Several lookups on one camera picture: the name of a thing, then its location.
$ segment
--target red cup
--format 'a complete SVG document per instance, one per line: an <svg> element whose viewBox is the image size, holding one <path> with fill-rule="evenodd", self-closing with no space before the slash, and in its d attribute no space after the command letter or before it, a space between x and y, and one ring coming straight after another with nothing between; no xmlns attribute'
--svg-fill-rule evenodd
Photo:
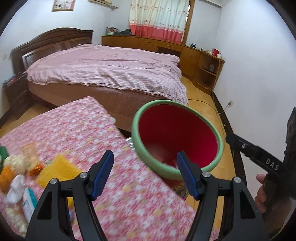
<svg viewBox="0 0 296 241"><path fill-rule="evenodd" d="M219 52L220 52L219 50L214 49L214 50L213 50L213 55L214 55L215 57L217 57L217 55L218 55Z"/></svg>

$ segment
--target nightstand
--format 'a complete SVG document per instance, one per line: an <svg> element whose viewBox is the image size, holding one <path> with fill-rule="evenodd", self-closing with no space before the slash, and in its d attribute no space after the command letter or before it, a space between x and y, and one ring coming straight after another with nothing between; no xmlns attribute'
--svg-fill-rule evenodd
<svg viewBox="0 0 296 241"><path fill-rule="evenodd" d="M27 74L17 74L13 80L4 86L3 90L7 95L13 115L17 119L33 105Z"/></svg>

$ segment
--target screw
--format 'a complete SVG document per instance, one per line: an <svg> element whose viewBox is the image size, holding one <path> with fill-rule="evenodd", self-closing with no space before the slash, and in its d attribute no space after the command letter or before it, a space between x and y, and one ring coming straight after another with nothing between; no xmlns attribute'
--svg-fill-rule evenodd
<svg viewBox="0 0 296 241"><path fill-rule="evenodd" d="M211 176L211 174L210 174L209 172L203 172L202 175L203 175L204 177L210 177L210 176Z"/></svg>
<svg viewBox="0 0 296 241"><path fill-rule="evenodd" d="M236 183L240 183L240 182L242 181L239 177L235 177L233 180L234 180L234 182L236 182Z"/></svg>
<svg viewBox="0 0 296 241"><path fill-rule="evenodd" d="M50 184L56 184L57 183L57 179L56 178L53 178L50 180Z"/></svg>
<svg viewBox="0 0 296 241"><path fill-rule="evenodd" d="M87 177L87 172L80 173L79 177L86 178Z"/></svg>

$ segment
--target curtain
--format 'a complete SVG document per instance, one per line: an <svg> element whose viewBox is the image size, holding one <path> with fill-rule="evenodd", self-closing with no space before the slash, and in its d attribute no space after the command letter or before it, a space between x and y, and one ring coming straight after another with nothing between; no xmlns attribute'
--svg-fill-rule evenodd
<svg viewBox="0 0 296 241"><path fill-rule="evenodd" d="M133 35L181 43L189 0L132 0Z"/></svg>

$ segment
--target blue gripper pad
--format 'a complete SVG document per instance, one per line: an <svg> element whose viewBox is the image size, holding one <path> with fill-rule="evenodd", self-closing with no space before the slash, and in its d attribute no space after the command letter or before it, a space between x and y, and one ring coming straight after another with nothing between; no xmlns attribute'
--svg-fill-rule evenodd
<svg viewBox="0 0 296 241"><path fill-rule="evenodd" d="M104 187L106 185L107 179L110 175L110 172L112 170L113 164L114 164L114 155L112 151L106 151L103 155L102 159L100 160L99 164L101 164L101 168L99 169L96 177L94 178L93 183L93 191L91 193L91 196L94 200L96 200L97 197L101 196Z"/></svg>
<svg viewBox="0 0 296 241"><path fill-rule="evenodd" d="M193 173L191 172L187 162L185 161L185 158L188 159L187 156L182 155L182 152L178 152L177 154L178 168L181 172L183 181L185 182L185 185L187 187L189 194L193 196L195 200L197 200L199 196L199 193L197 191L197 181Z"/></svg>

